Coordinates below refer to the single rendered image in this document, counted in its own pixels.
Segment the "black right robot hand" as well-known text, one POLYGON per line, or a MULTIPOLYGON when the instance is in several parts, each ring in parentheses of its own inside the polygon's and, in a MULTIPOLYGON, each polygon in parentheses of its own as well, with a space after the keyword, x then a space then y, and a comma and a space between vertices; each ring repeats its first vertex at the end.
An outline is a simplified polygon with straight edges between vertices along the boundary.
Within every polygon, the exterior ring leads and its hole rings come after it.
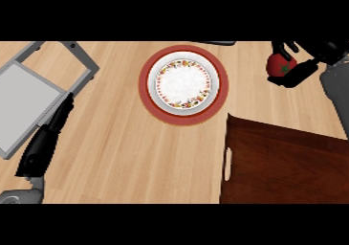
POLYGON ((294 88, 306 80, 316 72, 319 62, 334 65, 349 55, 349 41, 272 41, 272 54, 281 54, 285 60, 290 60, 293 56, 284 46, 288 46, 294 53, 301 48, 312 56, 312 59, 297 63, 284 77, 267 77, 270 83, 285 88, 294 88))

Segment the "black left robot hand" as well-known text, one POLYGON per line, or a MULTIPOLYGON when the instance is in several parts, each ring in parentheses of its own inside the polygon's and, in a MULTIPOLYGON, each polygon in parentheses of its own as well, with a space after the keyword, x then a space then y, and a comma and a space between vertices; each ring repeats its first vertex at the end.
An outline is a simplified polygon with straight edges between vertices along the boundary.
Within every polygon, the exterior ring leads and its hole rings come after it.
POLYGON ((49 124, 41 125, 22 152, 16 167, 16 177, 41 177, 46 174, 47 165, 55 151, 58 135, 72 108, 74 95, 68 94, 66 99, 58 106, 49 124))

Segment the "white floral rimmed plate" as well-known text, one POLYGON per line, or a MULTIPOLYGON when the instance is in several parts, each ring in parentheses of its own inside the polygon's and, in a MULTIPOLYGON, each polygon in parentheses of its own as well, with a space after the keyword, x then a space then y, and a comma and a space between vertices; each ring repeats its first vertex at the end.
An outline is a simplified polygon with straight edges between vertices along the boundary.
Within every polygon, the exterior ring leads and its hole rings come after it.
POLYGON ((219 74, 199 54, 176 51, 154 62, 146 89, 154 104, 174 116, 191 116, 211 105, 219 93, 219 74))

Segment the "dark brown wooden tray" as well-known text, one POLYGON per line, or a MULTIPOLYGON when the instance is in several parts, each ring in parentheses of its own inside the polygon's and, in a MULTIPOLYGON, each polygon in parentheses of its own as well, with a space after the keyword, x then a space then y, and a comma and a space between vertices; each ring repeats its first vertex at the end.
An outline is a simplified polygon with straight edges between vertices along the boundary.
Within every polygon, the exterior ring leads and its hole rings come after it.
POLYGON ((219 202, 349 203, 349 143, 230 116, 219 202))

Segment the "flat grey panel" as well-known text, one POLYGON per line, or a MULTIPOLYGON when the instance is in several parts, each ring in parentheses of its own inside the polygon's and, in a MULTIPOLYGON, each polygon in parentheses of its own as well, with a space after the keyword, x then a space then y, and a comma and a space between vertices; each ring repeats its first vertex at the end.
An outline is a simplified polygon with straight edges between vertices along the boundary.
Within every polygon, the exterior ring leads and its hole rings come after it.
POLYGON ((0 70, 0 157, 9 160, 65 90, 21 63, 0 70))

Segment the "dark flat object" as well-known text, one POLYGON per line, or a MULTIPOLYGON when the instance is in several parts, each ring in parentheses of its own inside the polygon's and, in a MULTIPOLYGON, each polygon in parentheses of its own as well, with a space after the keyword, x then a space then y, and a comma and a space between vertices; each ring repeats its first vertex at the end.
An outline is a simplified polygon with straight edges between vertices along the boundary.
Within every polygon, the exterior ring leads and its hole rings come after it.
POLYGON ((219 45, 219 46, 233 46, 235 41, 193 41, 204 44, 219 45))

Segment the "round red placemat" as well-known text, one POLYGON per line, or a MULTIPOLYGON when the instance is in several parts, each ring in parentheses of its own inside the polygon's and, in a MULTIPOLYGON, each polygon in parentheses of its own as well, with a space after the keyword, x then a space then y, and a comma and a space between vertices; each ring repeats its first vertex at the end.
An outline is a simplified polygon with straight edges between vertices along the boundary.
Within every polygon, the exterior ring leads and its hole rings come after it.
POLYGON ((160 120, 162 123, 179 126, 188 126, 202 123, 219 112, 227 97, 229 81, 223 65, 216 56, 202 48, 191 45, 173 45, 171 47, 160 50, 146 60, 140 70, 137 89, 143 107, 157 120, 160 120), (208 64, 213 67, 213 71, 216 72, 219 77, 219 93, 213 98, 213 102, 208 104, 207 108, 202 111, 189 114, 188 116, 174 115, 173 113, 161 109, 148 93, 148 74, 151 68, 164 55, 171 55, 177 52, 191 52, 193 55, 202 57, 208 61, 208 64))

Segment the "grey metal frame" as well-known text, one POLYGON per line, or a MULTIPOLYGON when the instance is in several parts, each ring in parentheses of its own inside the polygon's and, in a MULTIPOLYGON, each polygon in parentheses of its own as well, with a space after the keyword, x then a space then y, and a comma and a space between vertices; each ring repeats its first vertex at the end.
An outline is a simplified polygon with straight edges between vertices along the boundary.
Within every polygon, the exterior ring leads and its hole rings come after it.
MULTIPOLYGON (((27 44, 27 46, 21 49, 21 51, 16 53, 13 61, 21 63, 38 50, 43 44, 43 41, 31 41, 27 44)), ((66 50, 69 51, 69 53, 77 58, 77 60, 86 68, 83 74, 80 75, 80 78, 77 79, 77 81, 68 89, 68 92, 77 95, 86 83, 94 78, 94 75, 99 71, 99 66, 75 41, 61 41, 61 44, 63 45, 63 47, 66 48, 66 50)))

